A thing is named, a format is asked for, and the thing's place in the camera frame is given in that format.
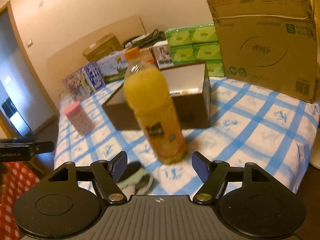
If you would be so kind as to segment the pink lidded patterned cup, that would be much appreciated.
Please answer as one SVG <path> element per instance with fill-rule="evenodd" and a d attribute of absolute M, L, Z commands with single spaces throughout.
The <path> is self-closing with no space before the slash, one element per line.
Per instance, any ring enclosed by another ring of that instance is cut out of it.
<path fill-rule="evenodd" d="M 79 101 L 72 103 L 63 113 L 81 136 L 86 136 L 94 130 L 94 122 L 85 112 Z"/>

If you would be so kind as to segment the white photo printed box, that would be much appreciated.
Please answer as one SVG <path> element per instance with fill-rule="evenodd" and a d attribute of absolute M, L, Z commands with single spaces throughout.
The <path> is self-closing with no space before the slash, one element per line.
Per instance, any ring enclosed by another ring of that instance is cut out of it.
<path fill-rule="evenodd" d="M 174 65 L 167 40 L 155 43 L 152 47 L 152 51 L 159 69 L 172 67 Z"/>

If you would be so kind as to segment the orange juice bottle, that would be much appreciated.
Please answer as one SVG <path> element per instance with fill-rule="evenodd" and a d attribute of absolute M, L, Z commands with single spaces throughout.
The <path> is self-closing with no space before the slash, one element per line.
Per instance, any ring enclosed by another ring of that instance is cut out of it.
<path fill-rule="evenodd" d="M 126 50 L 124 58 L 128 64 L 124 95 L 141 130 L 162 163 L 181 161 L 186 142 L 165 77 L 142 59 L 137 47 Z"/>

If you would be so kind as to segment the large brown cardboard box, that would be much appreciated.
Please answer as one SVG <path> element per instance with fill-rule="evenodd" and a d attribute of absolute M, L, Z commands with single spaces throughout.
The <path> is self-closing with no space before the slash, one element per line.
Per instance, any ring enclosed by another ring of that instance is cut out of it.
<path fill-rule="evenodd" d="M 225 75 L 312 102 L 317 34 L 310 0 L 206 0 Z"/>

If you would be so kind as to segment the red checkered cloth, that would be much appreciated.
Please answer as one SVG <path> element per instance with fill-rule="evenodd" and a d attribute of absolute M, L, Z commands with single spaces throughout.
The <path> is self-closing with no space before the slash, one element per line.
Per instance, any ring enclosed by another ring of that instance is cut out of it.
<path fill-rule="evenodd" d="M 16 200 L 40 180 L 23 162 L 5 163 L 8 173 L 1 181 L 1 239 L 20 239 L 12 209 Z"/>

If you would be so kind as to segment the black bag pile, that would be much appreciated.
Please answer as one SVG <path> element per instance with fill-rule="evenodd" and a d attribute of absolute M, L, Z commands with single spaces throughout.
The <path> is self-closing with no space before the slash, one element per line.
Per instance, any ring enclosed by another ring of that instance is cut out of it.
<path fill-rule="evenodd" d="M 165 39 L 165 33 L 163 31 L 155 29 L 151 33 L 147 33 L 141 36 L 134 36 L 127 39 L 123 42 L 123 48 L 129 49 L 132 47 L 138 47 L 139 49 L 143 49 L 153 46 L 157 42 L 164 41 Z"/>

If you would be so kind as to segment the green white slipper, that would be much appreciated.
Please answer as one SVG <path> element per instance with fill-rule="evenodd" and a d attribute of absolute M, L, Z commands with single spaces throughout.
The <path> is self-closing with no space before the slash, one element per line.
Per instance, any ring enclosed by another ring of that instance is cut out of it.
<path fill-rule="evenodd" d="M 146 195 L 153 184 L 153 176 L 140 162 L 132 162 L 127 165 L 124 173 L 117 182 L 118 187 L 129 199 L 132 195 Z"/>

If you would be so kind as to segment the brown open storage box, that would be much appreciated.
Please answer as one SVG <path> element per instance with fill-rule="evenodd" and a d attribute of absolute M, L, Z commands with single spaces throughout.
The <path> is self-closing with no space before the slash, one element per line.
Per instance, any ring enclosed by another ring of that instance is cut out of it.
<path fill-rule="evenodd" d="M 170 90 L 182 129 L 208 128 L 211 85 L 204 61 L 161 70 Z M 118 131 L 140 130 L 120 86 L 103 103 L 103 110 Z"/>

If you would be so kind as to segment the blue milk carton box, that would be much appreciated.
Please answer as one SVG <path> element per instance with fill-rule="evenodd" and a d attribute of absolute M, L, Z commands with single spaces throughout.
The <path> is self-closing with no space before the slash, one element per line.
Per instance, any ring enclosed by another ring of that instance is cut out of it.
<path fill-rule="evenodd" d="M 62 80 L 73 101 L 83 101 L 105 87 L 94 62 L 90 62 Z"/>

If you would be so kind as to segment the wooden door frame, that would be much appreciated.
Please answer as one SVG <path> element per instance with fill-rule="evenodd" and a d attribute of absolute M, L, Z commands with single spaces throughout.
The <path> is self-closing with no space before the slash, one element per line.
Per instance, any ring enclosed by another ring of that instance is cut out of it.
<path fill-rule="evenodd" d="M 33 133 L 59 117 L 23 45 L 10 1 L 1 7 L 1 85 Z"/>

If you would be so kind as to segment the blue checkered bed sheet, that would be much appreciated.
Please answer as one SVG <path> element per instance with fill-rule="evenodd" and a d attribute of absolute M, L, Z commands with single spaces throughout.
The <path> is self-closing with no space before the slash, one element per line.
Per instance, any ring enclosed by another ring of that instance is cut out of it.
<path fill-rule="evenodd" d="M 296 192 L 309 165 L 319 105 L 227 78 L 212 77 L 210 83 L 209 127 L 183 131 L 187 152 L 182 162 L 164 165 L 141 131 L 115 129 L 102 104 L 120 86 L 116 81 L 82 102 L 95 123 L 89 135 L 81 136 L 60 116 L 54 165 L 72 161 L 87 166 L 125 151 L 129 162 L 140 162 L 154 177 L 153 195 L 193 196 L 202 185 L 191 166 L 191 155 L 198 151 L 231 166 L 254 162 Z"/>

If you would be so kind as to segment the white wall switch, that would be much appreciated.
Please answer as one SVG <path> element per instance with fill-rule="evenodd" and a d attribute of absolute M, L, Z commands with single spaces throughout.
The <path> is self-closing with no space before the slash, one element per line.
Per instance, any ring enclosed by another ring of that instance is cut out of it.
<path fill-rule="evenodd" d="M 30 48 L 32 45 L 33 45 L 33 41 L 32 40 L 29 40 L 29 41 L 26 42 L 26 46 L 28 48 Z"/>

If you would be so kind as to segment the wooden headboard panel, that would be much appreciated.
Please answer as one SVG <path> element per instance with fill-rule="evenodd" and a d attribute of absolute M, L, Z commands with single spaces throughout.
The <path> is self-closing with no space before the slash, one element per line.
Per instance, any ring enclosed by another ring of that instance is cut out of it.
<path fill-rule="evenodd" d="M 56 52 L 47 59 L 51 90 L 56 94 L 64 90 L 63 78 L 87 63 L 83 51 L 103 38 L 103 36 L 114 34 L 118 41 L 124 42 L 133 36 L 145 33 L 140 16 L 133 15 L 106 25 Z"/>

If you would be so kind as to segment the orange red carton box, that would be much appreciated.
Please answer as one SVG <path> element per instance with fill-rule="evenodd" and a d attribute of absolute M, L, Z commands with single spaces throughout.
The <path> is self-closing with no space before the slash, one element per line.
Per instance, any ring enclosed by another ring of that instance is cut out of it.
<path fill-rule="evenodd" d="M 142 61 L 158 67 L 152 47 L 142 48 L 140 49 L 140 52 Z"/>

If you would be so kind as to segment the brown cardboard box at back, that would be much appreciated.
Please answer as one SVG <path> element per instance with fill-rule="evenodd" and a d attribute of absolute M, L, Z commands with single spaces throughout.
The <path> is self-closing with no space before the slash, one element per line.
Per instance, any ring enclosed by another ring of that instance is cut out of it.
<path fill-rule="evenodd" d="M 88 62 L 98 62 L 103 57 L 110 55 L 114 51 L 120 51 L 123 46 L 114 33 L 107 33 L 105 36 L 91 44 L 83 51 L 83 56 Z"/>

